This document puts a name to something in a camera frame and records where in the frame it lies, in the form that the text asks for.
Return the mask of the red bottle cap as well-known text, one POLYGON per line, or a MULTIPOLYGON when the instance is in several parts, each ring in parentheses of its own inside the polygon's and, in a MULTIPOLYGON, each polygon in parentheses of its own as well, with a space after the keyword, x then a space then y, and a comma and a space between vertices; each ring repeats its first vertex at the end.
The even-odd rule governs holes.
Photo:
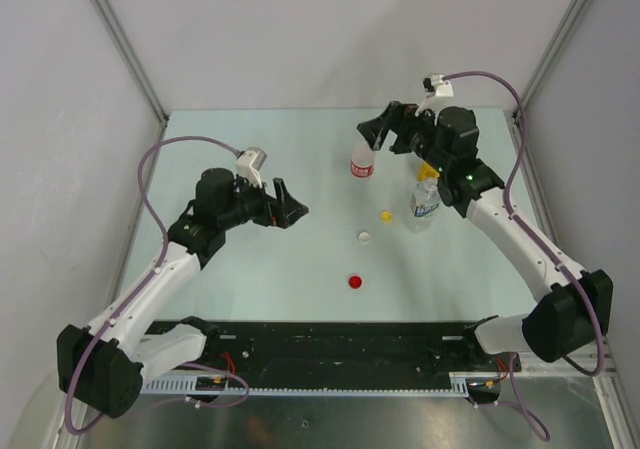
POLYGON ((363 280, 359 275, 351 275, 348 279, 348 284, 351 289, 359 289, 362 287, 363 280))

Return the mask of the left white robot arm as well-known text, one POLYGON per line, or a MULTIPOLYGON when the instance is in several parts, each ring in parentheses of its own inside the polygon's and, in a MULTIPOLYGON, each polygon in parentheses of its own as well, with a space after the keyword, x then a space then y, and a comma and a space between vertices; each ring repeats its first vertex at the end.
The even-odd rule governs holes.
POLYGON ((185 363, 207 369, 219 361, 214 326, 195 316, 153 341, 143 337, 160 310, 224 246, 229 230, 247 222, 287 229, 308 214, 282 179, 273 185, 269 195, 228 169, 202 173, 146 274, 86 326, 68 325, 58 335, 59 387, 69 399, 119 418, 145 383, 185 363))

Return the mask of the yellow honey pomelo bottle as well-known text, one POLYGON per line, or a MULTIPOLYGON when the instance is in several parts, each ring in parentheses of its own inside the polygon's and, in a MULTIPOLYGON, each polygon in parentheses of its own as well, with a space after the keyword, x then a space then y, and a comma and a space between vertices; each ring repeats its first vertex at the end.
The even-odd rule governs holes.
POLYGON ((428 178, 438 179, 440 177, 440 173, 437 169, 432 167, 430 164, 423 162, 421 164, 420 170, 418 172, 418 180, 424 181, 428 178))

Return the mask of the red cap water bottle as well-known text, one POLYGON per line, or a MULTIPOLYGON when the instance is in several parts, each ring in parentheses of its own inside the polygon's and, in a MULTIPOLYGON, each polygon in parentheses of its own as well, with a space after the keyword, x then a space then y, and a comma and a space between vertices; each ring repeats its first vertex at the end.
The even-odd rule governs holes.
POLYGON ((358 179, 368 179, 373 175, 376 152, 369 147, 367 141, 359 138, 354 142, 351 158, 350 173, 358 179))

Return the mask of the white cap clear bottle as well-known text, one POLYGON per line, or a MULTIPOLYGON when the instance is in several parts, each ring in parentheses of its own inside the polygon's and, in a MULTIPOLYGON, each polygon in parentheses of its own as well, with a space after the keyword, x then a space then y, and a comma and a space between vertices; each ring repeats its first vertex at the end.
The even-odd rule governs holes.
POLYGON ((414 232, 428 230, 434 223, 441 206, 438 180, 426 178, 412 191, 410 199, 410 228, 414 232))

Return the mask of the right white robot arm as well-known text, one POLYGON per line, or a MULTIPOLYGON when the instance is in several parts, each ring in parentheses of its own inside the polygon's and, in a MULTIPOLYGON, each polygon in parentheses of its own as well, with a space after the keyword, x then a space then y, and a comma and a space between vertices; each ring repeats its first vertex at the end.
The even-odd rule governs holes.
POLYGON ((584 269, 508 202, 505 183, 478 156, 473 111, 447 107, 434 113, 393 101, 357 130, 374 151, 394 134, 392 153, 413 154, 436 169, 445 206, 482 231, 531 291, 536 305, 529 314, 492 316, 473 326, 474 337, 461 345, 469 368, 484 370, 497 354, 521 351, 551 363, 603 339, 611 314, 611 278, 603 270, 584 269))

